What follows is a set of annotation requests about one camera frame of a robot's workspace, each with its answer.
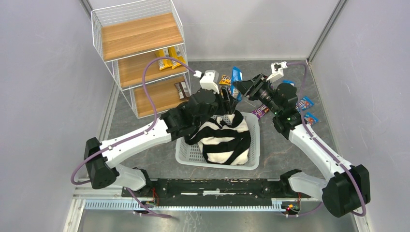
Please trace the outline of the blue candy bag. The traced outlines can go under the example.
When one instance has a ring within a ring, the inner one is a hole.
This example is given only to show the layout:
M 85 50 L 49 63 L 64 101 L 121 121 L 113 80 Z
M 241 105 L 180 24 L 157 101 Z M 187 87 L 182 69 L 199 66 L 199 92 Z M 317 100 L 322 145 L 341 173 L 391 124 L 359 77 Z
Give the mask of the blue candy bag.
M 242 94 L 239 92 L 239 90 L 234 86 L 236 82 L 242 81 L 242 72 L 241 70 L 233 66 L 232 69 L 232 76 L 231 76 L 231 87 L 230 87 L 230 93 L 233 98 L 235 98 L 238 102 L 242 101 Z
M 289 84 L 291 86 L 295 86 L 295 83 L 293 81 L 289 81 L 289 80 L 283 80 L 283 83 Z

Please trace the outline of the blue m&m bag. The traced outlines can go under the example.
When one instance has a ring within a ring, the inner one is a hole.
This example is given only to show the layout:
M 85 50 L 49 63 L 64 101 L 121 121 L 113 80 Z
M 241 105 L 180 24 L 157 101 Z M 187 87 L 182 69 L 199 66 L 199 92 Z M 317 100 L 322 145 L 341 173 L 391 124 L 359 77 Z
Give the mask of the blue m&m bag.
M 304 120 L 311 126 L 319 122 L 319 119 L 310 112 L 305 113 Z
M 296 104 L 295 108 L 299 112 L 300 110 L 305 111 L 313 107 L 315 103 L 308 97 L 303 96 Z

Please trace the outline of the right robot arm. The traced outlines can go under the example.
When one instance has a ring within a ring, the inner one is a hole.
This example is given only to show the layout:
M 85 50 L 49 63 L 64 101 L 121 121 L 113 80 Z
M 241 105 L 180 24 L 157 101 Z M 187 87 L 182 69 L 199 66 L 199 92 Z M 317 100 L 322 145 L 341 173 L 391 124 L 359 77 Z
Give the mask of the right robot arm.
M 335 217 L 353 213 L 363 217 L 370 202 L 369 171 L 363 165 L 353 165 L 327 145 L 305 122 L 297 110 L 297 89 L 281 83 L 271 88 L 267 76 L 259 74 L 251 80 L 237 81 L 233 86 L 250 101 L 259 100 L 273 113 L 277 132 L 297 146 L 316 165 L 323 178 L 310 176 L 301 170 L 283 174 L 285 186 L 322 202 Z

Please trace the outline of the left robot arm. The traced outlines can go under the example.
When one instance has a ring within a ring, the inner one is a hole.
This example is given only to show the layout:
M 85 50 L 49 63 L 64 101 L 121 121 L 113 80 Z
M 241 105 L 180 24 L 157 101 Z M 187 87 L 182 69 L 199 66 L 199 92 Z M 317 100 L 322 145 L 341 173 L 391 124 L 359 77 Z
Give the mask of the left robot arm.
M 84 153 L 88 182 L 93 189 L 117 185 L 140 190 L 148 183 L 146 171 L 121 165 L 124 160 L 156 145 L 194 135 L 211 117 L 232 114 L 237 104 L 225 87 L 220 93 L 200 89 L 142 128 L 103 142 L 95 137 L 88 139 Z

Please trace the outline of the brown candy bag on shelf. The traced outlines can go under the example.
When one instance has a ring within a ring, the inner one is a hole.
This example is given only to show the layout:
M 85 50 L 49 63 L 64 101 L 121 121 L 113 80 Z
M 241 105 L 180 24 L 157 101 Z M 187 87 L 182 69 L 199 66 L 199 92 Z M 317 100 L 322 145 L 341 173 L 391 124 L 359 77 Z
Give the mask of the brown candy bag on shelf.
M 181 101 L 187 100 L 190 97 L 190 92 L 185 81 L 177 82 L 174 86 L 178 91 L 179 99 Z

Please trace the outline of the yellow candy bag on shelf left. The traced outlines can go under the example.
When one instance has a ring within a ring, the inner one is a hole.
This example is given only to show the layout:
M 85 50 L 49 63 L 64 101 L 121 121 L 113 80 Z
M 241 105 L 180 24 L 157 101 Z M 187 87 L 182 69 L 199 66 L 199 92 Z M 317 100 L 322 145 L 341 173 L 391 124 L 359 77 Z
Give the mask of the yellow candy bag on shelf left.
M 156 55 L 157 58 L 170 57 L 167 48 L 157 50 L 155 52 L 155 55 Z M 162 71 L 162 70 L 171 68 L 173 64 L 172 64 L 172 61 L 169 60 L 169 59 L 160 59 L 160 60 L 158 60 L 158 65 L 159 65 L 159 70 Z

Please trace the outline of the yellow candy bag on shelf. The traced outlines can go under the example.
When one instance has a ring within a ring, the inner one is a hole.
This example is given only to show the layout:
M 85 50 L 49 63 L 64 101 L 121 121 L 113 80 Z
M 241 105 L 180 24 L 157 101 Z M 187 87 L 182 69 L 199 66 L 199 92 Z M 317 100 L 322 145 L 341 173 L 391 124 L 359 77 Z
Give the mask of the yellow candy bag on shelf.
M 170 57 L 167 48 L 157 50 L 155 52 L 155 55 L 156 55 L 157 58 Z M 162 71 L 162 70 L 171 68 L 173 64 L 172 64 L 172 61 L 169 60 L 169 59 L 160 59 L 160 60 L 158 60 L 158 65 L 159 65 L 159 70 Z
M 179 46 L 169 47 L 168 52 L 172 58 L 175 58 L 181 61 L 182 63 L 185 63 L 185 60 L 183 58 L 181 50 L 179 49 Z M 178 66 L 181 66 L 181 63 L 172 60 L 172 69 L 175 69 Z

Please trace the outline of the yellow candy bag on shelf right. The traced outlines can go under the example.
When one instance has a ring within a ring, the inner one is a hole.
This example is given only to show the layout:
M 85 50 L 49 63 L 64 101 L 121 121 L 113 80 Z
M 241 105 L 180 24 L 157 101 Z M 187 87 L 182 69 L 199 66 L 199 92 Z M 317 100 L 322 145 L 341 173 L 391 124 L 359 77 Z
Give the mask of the yellow candy bag on shelf right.
M 181 61 L 182 63 L 185 63 L 185 60 L 183 58 L 181 50 L 179 49 L 179 46 L 169 47 L 168 52 L 172 58 L 175 58 Z M 178 66 L 181 66 L 181 63 L 172 60 L 172 69 L 175 69 Z

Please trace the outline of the yellow m&m bag upper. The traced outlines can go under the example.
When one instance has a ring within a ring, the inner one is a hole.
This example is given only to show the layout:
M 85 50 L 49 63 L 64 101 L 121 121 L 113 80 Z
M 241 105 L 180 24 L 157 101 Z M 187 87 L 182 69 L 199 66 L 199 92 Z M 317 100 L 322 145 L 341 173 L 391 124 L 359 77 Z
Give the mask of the yellow m&m bag upper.
M 230 86 L 232 84 L 232 79 L 230 76 L 222 75 L 219 84 L 223 86 Z

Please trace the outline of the purple m&m bag left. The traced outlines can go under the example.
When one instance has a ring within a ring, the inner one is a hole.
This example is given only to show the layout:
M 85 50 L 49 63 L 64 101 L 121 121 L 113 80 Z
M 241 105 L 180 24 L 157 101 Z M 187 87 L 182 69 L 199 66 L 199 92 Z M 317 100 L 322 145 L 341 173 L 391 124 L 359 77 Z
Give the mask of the purple m&m bag left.
M 261 106 L 259 106 L 258 108 L 256 108 L 255 110 L 253 110 L 251 113 L 253 115 L 255 115 L 258 119 L 261 119 L 264 115 L 266 115 L 269 112 L 269 108 L 262 104 Z

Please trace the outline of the black and white striped cloth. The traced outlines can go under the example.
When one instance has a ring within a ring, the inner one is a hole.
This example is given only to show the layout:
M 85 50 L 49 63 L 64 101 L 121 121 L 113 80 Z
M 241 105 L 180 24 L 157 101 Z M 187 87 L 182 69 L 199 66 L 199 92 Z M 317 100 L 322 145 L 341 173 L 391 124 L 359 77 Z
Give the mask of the black and white striped cloth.
M 249 160 L 251 135 L 242 113 L 235 110 L 226 115 L 210 118 L 193 134 L 185 136 L 188 145 L 198 145 L 207 163 L 237 166 Z

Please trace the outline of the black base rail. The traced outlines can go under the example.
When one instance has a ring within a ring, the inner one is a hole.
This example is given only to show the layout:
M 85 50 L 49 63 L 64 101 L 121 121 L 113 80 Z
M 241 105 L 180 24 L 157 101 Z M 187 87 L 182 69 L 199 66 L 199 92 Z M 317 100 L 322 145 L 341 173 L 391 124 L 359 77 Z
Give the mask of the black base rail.
M 164 179 L 122 197 L 159 200 L 159 206 L 269 206 L 272 199 L 298 199 L 303 193 L 291 190 L 279 179 Z

